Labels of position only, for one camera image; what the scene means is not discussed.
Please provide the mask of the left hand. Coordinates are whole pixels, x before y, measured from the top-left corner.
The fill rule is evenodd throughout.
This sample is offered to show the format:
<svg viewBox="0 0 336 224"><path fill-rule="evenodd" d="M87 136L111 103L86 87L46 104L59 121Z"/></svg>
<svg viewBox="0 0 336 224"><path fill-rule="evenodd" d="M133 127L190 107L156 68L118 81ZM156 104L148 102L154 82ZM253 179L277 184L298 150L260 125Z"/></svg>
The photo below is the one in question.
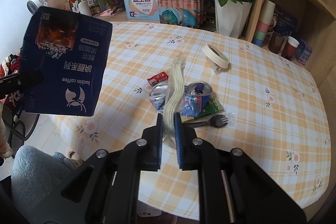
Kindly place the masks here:
<svg viewBox="0 0 336 224"><path fill-rule="evenodd" d="M0 103L0 156L3 159L8 159L13 155L13 150L6 140L6 126L2 118L3 104Z"/></svg>

